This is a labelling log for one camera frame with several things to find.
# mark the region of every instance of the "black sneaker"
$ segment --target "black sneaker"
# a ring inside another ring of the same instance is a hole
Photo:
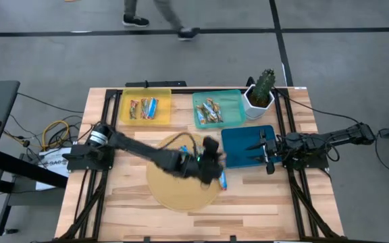
[[[181,28],[178,31],[178,40],[191,41],[200,31],[200,28]]]
[[[122,24],[125,26],[147,27],[149,25],[149,21],[138,16],[128,18],[124,14],[124,17],[122,18]]]

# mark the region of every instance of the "white pot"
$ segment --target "white pot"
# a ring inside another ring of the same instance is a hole
[[[254,120],[260,118],[271,106],[272,103],[274,103],[274,96],[269,92],[269,104],[267,107],[256,107],[250,104],[249,98],[247,97],[247,94],[254,89],[255,85],[252,84],[247,89],[247,91],[244,93],[242,98],[242,104],[244,105],[244,110],[246,112],[246,117],[249,120]]]

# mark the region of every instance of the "yellow plastic bin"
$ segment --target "yellow plastic bin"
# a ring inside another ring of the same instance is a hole
[[[168,88],[125,88],[122,92],[120,104],[120,120],[131,126],[168,125],[170,123],[172,92]],[[142,107],[141,99],[158,99],[154,119],[140,118]],[[138,101],[136,106],[136,119],[130,119],[130,101]]]

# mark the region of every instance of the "person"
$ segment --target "person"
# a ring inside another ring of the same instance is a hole
[[[125,0],[123,25],[137,27],[147,27],[149,25],[147,19],[136,16],[137,2],[138,0]],[[199,28],[183,27],[180,19],[172,9],[171,0],[154,0],[154,4],[161,15],[171,24],[172,28],[177,31],[180,41],[190,41],[199,33]]]

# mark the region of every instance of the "wooden table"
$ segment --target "wooden table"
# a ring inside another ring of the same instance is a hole
[[[90,89],[80,134],[101,119],[105,90]],[[291,99],[311,105],[307,89],[289,88],[289,94]],[[286,132],[289,132],[286,108],[283,101],[281,104]],[[312,110],[296,103],[292,103],[292,110],[298,132],[317,132]],[[261,119],[246,121],[244,126],[265,124],[272,125],[275,132],[279,132],[274,105]],[[220,129],[196,129],[191,94],[172,95],[169,126],[125,126],[118,121],[117,129],[150,145],[156,145],[169,135],[182,131],[209,135],[221,141]],[[273,175],[266,174],[265,166],[229,169],[226,171],[227,191],[220,193],[204,209],[179,213],[160,205],[151,195],[145,176],[147,163],[123,151],[116,153],[114,167],[107,181],[99,241],[143,240],[144,236],[150,236],[151,240],[169,241],[229,240],[231,235],[238,240],[298,240],[288,175],[281,166],[276,166]],[[313,206],[336,233],[343,234],[330,179],[318,169],[307,169],[306,173]],[[83,174],[83,171],[70,174],[55,237],[65,233],[73,223]],[[85,194],[86,190],[83,191],[81,208]],[[302,205],[301,209],[306,235],[310,236],[307,212]],[[90,214],[86,236],[92,233],[94,212],[95,209]]]

